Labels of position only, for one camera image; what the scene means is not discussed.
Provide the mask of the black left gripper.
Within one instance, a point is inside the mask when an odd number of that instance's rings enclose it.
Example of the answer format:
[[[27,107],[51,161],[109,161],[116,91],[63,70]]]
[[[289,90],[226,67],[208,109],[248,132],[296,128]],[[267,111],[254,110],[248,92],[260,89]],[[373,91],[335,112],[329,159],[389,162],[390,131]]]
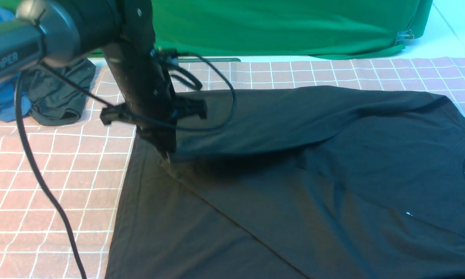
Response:
[[[119,41],[102,48],[124,103],[103,108],[104,125],[124,122],[135,125],[140,138],[151,143],[163,160],[177,148],[179,119],[198,116],[206,119],[208,108],[200,99],[177,96],[169,69],[177,66],[138,53],[131,43]]]

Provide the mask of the gray left robot arm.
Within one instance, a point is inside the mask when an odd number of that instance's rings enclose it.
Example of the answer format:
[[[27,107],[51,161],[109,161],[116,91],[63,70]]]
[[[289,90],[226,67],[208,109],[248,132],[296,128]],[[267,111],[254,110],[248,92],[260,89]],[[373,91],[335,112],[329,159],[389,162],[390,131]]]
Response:
[[[150,0],[24,0],[0,23],[0,82],[37,64],[64,67],[101,49],[124,103],[107,105],[104,125],[135,125],[163,156],[177,148],[177,122],[207,117],[204,100],[178,97],[169,70],[176,51],[154,45]]]

